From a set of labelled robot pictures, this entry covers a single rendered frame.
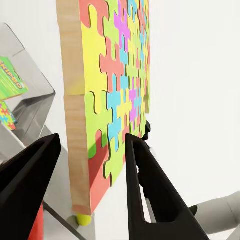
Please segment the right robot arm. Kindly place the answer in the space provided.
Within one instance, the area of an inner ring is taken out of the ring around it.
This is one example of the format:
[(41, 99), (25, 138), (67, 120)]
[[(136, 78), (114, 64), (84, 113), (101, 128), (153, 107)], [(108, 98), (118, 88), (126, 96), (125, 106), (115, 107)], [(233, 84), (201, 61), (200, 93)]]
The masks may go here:
[[(149, 140), (150, 132), (151, 124), (147, 121), (145, 135), (142, 138), (144, 142)], [(158, 162), (154, 148), (149, 147), (149, 150)], [(139, 185), (143, 187), (151, 222), (157, 223), (140, 171), (138, 179)], [(201, 202), (189, 209), (207, 235), (236, 229), (240, 225), (240, 190), (226, 197)]]

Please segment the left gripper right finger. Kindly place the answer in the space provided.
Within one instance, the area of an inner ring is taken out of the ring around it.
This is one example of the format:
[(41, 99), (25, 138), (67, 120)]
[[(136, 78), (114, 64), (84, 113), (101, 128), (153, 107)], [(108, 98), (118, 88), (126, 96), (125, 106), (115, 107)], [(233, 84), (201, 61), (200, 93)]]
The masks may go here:
[[(125, 134), (129, 240), (210, 240), (179, 195), (148, 145)], [(156, 223), (145, 220), (140, 171)]]

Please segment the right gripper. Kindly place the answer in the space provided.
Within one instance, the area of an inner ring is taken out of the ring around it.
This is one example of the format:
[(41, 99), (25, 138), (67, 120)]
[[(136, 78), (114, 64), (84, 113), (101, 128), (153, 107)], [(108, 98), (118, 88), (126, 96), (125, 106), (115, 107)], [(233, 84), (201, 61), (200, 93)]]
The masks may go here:
[(149, 140), (149, 133), (151, 132), (151, 124), (149, 123), (149, 121), (146, 122), (145, 125), (145, 135), (143, 136), (142, 140), (144, 142), (146, 142), (147, 140)]

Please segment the jigsaw puzzle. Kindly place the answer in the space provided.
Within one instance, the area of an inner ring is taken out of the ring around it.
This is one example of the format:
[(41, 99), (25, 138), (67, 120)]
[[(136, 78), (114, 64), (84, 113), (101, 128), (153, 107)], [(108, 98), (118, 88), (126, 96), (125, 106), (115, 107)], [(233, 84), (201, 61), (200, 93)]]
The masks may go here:
[(0, 121), (2, 121), (11, 131), (16, 130), (14, 122), (4, 101), (0, 101)]
[(149, 0), (55, 0), (71, 205), (92, 216), (143, 138), (151, 104)]

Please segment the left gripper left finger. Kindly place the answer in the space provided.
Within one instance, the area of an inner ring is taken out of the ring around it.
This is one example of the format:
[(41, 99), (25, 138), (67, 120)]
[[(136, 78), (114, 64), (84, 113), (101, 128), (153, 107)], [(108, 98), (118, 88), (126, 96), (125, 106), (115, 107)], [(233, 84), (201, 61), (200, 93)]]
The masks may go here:
[(61, 153), (58, 133), (0, 166), (0, 240), (28, 240)]

